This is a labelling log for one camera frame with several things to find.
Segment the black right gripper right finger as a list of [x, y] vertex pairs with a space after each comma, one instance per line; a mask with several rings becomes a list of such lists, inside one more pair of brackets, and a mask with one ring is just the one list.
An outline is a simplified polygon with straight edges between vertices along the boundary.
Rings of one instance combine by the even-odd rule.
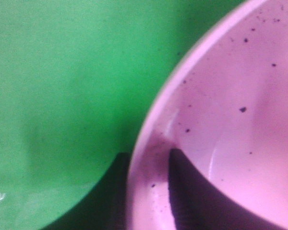
[[171, 149], [168, 190], [178, 230], [279, 230], [215, 188], [180, 149]]

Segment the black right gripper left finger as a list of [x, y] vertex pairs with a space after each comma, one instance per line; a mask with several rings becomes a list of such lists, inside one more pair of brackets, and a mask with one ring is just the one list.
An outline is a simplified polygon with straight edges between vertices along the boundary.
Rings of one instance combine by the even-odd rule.
[[45, 230], [125, 230], [130, 154], [118, 153], [101, 180]]

